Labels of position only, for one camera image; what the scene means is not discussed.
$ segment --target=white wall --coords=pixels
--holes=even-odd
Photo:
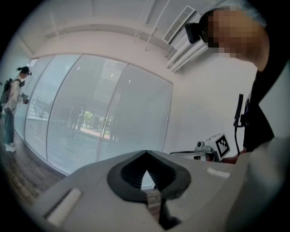
[[[15,35],[8,45],[0,62],[0,82],[3,84],[9,78],[14,79],[18,75],[18,67],[26,66],[30,62],[32,54],[24,46],[18,35]]]
[[[193,150],[199,140],[225,132],[231,151],[234,142],[233,118],[239,93],[251,90],[256,68],[251,63],[204,54],[177,73],[165,69],[165,51],[145,42],[112,32],[75,32],[48,40],[34,57],[58,53],[89,53],[129,62],[173,83],[169,126],[164,152]],[[243,129],[238,131],[242,148]]]

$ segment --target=jeans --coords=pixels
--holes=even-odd
[[[9,108],[5,109],[5,143],[14,142],[14,115]]]

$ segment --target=backpack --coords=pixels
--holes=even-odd
[[[0,104],[5,104],[8,102],[8,98],[11,92],[11,87],[12,87],[12,83],[15,81],[19,81],[19,83],[21,82],[19,79],[16,79],[14,81],[12,81],[12,79],[10,78],[8,81],[6,81],[5,85],[4,85],[4,90],[2,92],[2,96],[0,99]]]

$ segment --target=glass wall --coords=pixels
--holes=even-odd
[[[25,141],[54,168],[70,174],[128,152],[162,150],[171,83],[93,55],[42,57],[32,72],[23,89],[32,95],[29,107],[20,105],[15,122],[24,134],[26,118]],[[153,185],[146,173],[142,187]]]
[[[22,87],[21,93],[23,92],[24,94],[28,95],[28,98],[31,98],[31,94],[34,90],[34,87],[49,63],[49,61],[52,59],[53,56],[45,56],[41,57],[38,59],[36,64],[32,67],[31,72],[32,76],[27,76],[25,80],[25,85]],[[26,113],[27,113],[28,105],[25,104],[19,104],[17,106],[17,111],[15,113],[15,118],[14,118],[14,126],[15,130],[18,132],[19,136],[24,139],[24,127],[25,127],[25,118],[26,118]]]
[[[25,139],[46,160],[46,134],[51,107],[68,71],[80,55],[56,55],[39,78],[30,99]]]

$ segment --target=air vent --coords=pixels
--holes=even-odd
[[[195,9],[187,5],[184,8],[184,10],[180,13],[180,15],[177,17],[177,19],[173,22],[173,24],[165,34],[163,40],[169,44],[170,41],[178,32],[178,30],[184,25],[184,23],[190,18],[190,16],[192,16],[194,12]]]

